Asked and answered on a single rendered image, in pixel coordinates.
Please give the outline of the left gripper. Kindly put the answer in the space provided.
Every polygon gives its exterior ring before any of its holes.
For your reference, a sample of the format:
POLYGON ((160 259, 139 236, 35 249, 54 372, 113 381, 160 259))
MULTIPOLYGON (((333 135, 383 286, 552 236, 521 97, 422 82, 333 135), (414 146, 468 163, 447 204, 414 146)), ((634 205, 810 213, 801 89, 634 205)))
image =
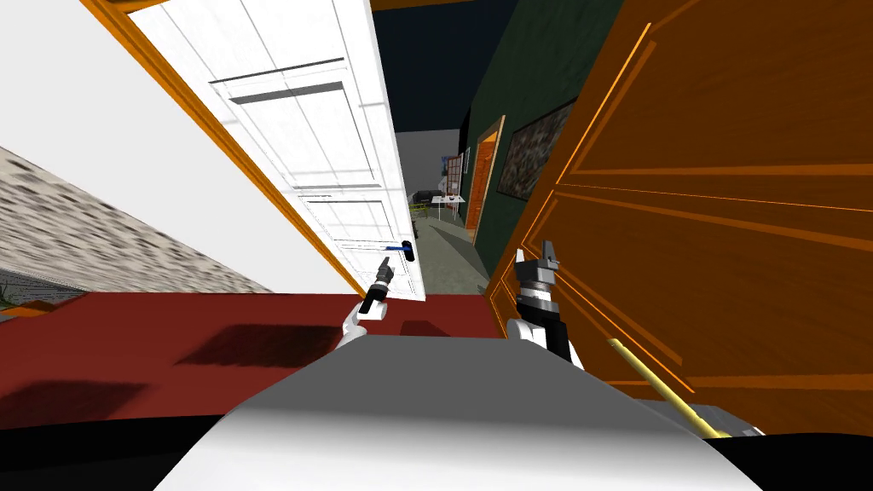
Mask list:
POLYGON ((383 261, 381 261, 377 269, 375 281, 370 287, 370 296, 374 301, 385 300, 394 275, 394 269, 390 266, 390 257, 386 256, 383 261))

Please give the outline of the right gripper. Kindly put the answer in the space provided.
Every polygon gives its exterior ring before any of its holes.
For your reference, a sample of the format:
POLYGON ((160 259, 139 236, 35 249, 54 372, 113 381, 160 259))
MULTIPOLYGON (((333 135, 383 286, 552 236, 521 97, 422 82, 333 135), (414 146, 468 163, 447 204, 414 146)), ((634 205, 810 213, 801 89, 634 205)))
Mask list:
POLYGON ((524 297, 549 297, 555 285, 555 272, 559 269, 553 244, 550 240, 541 243, 541 259, 526 260, 522 248, 516 250, 514 272, 524 297))

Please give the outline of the small brown door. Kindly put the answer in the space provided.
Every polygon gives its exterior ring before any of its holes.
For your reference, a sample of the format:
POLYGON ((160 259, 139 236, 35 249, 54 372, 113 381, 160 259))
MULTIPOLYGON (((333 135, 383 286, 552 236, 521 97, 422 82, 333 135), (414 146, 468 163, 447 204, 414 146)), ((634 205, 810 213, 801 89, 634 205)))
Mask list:
POLYGON ((477 140, 475 167, 472 170, 471 188, 467 200, 465 230, 474 243, 483 214, 484 200, 492 178, 494 160, 504 127, 505 115, 501 115, 477 140))

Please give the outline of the white table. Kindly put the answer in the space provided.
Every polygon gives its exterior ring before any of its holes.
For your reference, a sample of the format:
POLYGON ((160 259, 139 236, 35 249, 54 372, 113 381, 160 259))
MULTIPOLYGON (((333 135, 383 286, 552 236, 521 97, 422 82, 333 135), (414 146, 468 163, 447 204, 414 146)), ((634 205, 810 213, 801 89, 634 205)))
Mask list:
POLYGON ((444 214, 449 214, 454 220, 459 213, 459 207, 465 200, 458 194, 437 195, 431 198, 431 207, 436 209, 436 219, 442 220, 444 214))

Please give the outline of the white framed window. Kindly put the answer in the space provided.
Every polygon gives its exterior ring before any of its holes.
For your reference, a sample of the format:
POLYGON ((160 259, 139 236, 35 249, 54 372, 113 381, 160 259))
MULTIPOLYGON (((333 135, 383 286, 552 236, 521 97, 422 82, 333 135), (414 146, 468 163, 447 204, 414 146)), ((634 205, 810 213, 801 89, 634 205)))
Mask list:
POLYGON ((455 156, 442 156, 442 180, 439 190, 443 195, 459 195, 460 185, 465 166, 465 154, 455 156))

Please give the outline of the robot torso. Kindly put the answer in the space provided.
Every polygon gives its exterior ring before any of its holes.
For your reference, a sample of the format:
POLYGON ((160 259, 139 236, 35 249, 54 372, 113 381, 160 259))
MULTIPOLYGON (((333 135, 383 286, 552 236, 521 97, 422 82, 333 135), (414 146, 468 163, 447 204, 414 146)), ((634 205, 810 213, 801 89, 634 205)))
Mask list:
POLYGON ((364 336, 227 413, 154 491, 760 491, 521 340, 364 336))

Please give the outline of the white panelled door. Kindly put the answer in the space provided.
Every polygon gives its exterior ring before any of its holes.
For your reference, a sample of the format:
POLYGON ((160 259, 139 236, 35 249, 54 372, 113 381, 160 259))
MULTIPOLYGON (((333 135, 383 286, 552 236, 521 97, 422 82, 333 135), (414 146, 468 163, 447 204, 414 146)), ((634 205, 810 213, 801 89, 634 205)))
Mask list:
POLYGON ((370 0, 165 0, 131 19, 356 285, 425 300, 370 0))

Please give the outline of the brown wooden door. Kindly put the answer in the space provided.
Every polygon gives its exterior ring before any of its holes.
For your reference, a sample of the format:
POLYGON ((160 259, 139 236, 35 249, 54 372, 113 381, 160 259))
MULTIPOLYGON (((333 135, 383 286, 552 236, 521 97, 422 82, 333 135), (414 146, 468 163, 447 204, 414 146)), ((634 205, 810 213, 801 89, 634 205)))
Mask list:
POLYGON ((873 436, 873 0, 518 0, 470 121, 503 113, 477 246, 493 317, 550 240, 585 368, 767 433, 873 436), (512 134, 575 98, 529 200, 512 134))

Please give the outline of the dark framed wall picture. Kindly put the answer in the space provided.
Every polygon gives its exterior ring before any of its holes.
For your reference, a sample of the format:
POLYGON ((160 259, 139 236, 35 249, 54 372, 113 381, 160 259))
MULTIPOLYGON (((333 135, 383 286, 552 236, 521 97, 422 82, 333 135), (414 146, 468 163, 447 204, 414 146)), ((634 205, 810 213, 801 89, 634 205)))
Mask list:
POLYGON ((522 201, 530 199, 574 104, 575 98, 512 134, 497 185, 499 194, 522 201))

